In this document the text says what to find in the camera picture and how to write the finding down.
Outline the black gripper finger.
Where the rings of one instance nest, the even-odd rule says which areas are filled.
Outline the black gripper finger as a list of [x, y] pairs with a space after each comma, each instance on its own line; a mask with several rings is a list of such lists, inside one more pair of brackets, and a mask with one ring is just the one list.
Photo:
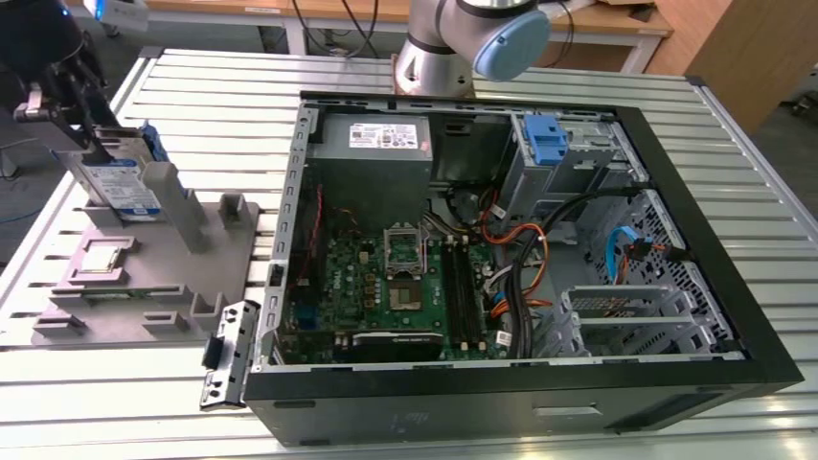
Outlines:
[[97, 151], [93, 122], [86, 110], [77, 105], [62, 106], [34, 88], [13, 112], [22, 129], [56, 152]]
[[62, 103], [64, 114], [70, 126], [77, 126], [78, 143], [88, 150], [82, 163], [109, 163], [106, 152], [97, 136], [97, 127], [116, 127], [116, 117], [109, 109], [104, 94], [105, 79], [94, 55], [77, 51], [62, 62], [68, 101]]

